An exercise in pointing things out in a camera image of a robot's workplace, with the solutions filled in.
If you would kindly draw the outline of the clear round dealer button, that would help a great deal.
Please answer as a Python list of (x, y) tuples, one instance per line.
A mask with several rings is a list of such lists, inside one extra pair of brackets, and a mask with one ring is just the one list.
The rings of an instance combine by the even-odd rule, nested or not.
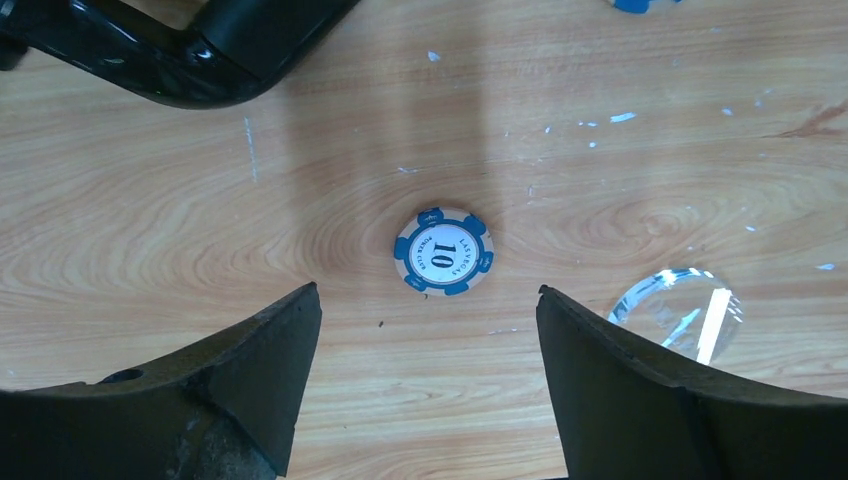
[(640, 280), (607, 316), (609, 322), (704, 365), (726, 350), (743, 318), (730, 287), (695, 267), (664, 269)]

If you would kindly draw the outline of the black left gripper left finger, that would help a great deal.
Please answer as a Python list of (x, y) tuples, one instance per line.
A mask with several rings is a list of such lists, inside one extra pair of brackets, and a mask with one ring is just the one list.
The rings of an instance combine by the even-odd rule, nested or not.
[(103, 380), (1, 394), (5, 479), (287, 473), (322, 310), (315, 284)]

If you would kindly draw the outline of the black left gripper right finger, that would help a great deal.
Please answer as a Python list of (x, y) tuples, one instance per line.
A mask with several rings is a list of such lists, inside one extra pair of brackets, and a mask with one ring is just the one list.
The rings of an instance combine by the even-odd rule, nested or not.
[(549, 286), (536, 319), (572, 479), (843, 479), (847, 402), (676, 354)]

